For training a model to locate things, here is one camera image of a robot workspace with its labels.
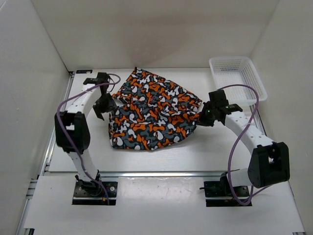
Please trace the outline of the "orange camouflage shorts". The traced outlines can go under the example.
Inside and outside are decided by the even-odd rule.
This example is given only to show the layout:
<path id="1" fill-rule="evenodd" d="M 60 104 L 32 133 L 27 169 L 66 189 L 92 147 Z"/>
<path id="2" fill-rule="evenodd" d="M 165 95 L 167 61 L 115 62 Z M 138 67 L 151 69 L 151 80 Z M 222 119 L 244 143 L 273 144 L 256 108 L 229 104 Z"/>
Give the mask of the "orange camouflage shorts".
<path id="1" fill-rule="evenodd" d="M 122 103 L 119 122 L 109 122 L 114 149 L 153 151 L 195 131 L 202 100 L 179 84 L 134 68 L 113 98 Z"/>

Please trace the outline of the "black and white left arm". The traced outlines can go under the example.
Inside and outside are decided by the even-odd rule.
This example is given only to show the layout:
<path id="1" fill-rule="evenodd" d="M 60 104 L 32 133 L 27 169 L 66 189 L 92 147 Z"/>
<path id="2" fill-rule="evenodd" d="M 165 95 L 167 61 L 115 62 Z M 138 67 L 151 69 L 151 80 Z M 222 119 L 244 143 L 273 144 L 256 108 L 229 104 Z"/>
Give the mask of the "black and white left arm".
<path id="1" fill-rule="evenodd" d="M 104 120 L 103 114 L 117 108 L 111 94 L 107 91 L 114 86 L 112 73 L 99 72 L 95 78 L 86 78 L 82 91 L 63 101 L 57 108 L 55 120 L 56 144 L 66 152 L 73 161 L 78 175 L 76 180 L 80 187 L 90 195 L 102 192 L 99 170 L 95 167 L 89 154 L 90 132 L 87 117 L 94 110 L 96 117 Z"/>

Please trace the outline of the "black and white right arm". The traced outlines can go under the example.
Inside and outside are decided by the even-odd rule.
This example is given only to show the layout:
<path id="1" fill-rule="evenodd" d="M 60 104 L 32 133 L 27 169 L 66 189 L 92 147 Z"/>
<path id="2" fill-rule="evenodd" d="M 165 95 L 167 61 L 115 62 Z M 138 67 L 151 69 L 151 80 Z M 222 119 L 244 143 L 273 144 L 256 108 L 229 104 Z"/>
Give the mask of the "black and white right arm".
<path id="1" fill-rule="evenodd" d="M 275 142 L 265 136 L 245 116 L 237 104 L 230 104 L 223 90 L 209 93 L 209 101 L 203 106 L 198 124 L 213 126 L 221 122 L 242 142 L 251 154 L 247 168 L 227 172 L 222 176 L 220 191 L 230 196 L 239 186 L 263 188 L 290 179 L 289 148 L 284 142 Z"/>

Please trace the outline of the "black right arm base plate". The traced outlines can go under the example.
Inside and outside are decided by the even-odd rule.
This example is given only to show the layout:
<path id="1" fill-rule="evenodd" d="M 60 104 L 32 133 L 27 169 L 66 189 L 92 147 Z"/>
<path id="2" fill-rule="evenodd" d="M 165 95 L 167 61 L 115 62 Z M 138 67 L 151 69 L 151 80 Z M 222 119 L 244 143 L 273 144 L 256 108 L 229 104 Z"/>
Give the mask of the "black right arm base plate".
<path id="1" fill-rule="evenodd" d="M 230 189 L 224 189 L 219 181 L 204 181 L 203 187 L 199 188 L 205 194 L 207 207 L 241 207 L 233 197 Z M 247 186 L 234 187 L 235 194 L 242 202 L 245 202 L 249 196 Z"/>

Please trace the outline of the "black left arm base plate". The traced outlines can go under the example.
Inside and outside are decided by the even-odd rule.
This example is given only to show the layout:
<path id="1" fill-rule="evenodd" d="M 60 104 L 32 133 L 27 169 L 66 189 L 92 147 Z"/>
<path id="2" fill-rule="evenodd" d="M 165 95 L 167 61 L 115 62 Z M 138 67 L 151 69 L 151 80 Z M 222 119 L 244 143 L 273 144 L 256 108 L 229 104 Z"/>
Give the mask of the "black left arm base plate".
<path id="1" fill-rule="evenodd" d="M 97 206 L 115 206 L 118 190 L 118 182 L 103 181 L 102 185 L 107 191 L 107 195 L 103 189 L 95 182 L 76 181 L 73 192 L 73 205 L 97 205 Z"/>

